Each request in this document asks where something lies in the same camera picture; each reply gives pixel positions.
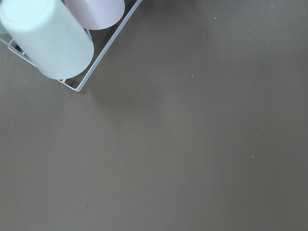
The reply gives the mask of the white cup rack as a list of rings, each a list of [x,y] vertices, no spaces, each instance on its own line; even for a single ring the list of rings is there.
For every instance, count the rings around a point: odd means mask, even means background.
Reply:
[[[100,63],[110,46],[113,44],[114,40],[117,38],[123,27],[126,25],[127,21],[130,19],[130,17],[134,14],[136,9],[140,5],[140,1],[125,0],[125,5],[126,8],[124,14],[115,25],[101,30],[89,30],[84,28],[94,45],[94,55],[91,63],[83,72],[81,72],[77,76],[65,79],[55,79],[56,81],[62,83],[63,85],[76,92],[82,90],[89,77],[96,69],[97,65]],[[38,70],[34,63],[32,63],[31,60],[26,56],[25,52],[21,50],[15,40],[10,36],[2,23],[0,24],[4,29],[4,34],[8,36],[7,39],[2,40],[3,44],[5,44],[6,47],[12,52],[14,52],[17,56],[21,57]]]

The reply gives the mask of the pink plastic cup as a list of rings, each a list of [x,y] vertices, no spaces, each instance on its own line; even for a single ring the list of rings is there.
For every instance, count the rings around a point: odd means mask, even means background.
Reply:
[[[89,30],[101,30],[115,25],[125,12],[124,0],[65,0],[64,4]]]

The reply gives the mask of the white plastic cup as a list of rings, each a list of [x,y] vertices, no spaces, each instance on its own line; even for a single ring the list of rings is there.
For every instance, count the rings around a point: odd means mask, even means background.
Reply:
[[[92,40],[60,0],[3,0],[0,21],[48,78],[75,77],[93,59]]]

